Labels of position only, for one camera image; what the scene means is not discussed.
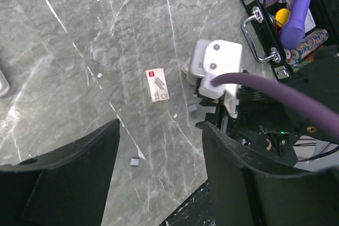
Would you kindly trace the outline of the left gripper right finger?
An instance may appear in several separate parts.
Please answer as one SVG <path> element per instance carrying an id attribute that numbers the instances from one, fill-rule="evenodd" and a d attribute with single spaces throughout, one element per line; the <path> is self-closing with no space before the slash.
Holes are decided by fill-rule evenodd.
<path id="1" fill-rule="evenodd" d="M 276 162 L 200 125 L 218 225 L 338 225 L 338 168 L 306 171 Z"/>

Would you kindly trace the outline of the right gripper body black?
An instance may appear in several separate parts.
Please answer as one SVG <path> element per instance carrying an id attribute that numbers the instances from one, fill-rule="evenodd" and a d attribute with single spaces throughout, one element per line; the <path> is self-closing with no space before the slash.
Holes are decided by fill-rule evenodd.
<path id="1" fill-rule="evenodd" d="M 236 118 L 227 112 L 222 99 L 200 98 L 201 106 L 214 108 L 206 114 L 206 122 L 265 157 L 293 166 L 316 151 L 316 139 L 301 134 L 299 127 L 288 119 L 283 105 L 268 96 L 241 100 Z"/>

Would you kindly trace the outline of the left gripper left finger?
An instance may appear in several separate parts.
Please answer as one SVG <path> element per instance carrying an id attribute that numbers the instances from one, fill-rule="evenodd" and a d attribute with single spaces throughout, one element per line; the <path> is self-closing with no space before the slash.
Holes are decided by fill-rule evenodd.
<path id="1" fill-rule="evenodd" d="M 1 166 L 1 225 L 100 225 L 120 141 L 112 120 L 17 165 Z"/>

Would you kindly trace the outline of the white stapler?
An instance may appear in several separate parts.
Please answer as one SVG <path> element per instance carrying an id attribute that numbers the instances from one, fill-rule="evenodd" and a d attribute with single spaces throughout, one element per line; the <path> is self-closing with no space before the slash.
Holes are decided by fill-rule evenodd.
<path id="1" fill-rule="evenodd" d="M 11 87 L 5 78 L 4 74 L 0 70 L 0 97 L 6 95 L 10 91 Z"/>

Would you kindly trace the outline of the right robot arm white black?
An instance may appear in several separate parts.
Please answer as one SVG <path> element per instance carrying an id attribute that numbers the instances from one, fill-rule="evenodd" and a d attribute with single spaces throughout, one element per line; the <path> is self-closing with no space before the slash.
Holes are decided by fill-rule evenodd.
<path id="1" fill-rule="evenodd" d="M 247 73 L 223 75 L 217 83 L 239 85 L 238 116 L 232 118 L 225 101 L 207 113 L 205 121 L 236 141 L 287 164 L 298 162 L 295 148 L 302 137 L 338 145 L 338 46 L 316 51 L 314 62 L 301 68 L 287 83 Z"/>

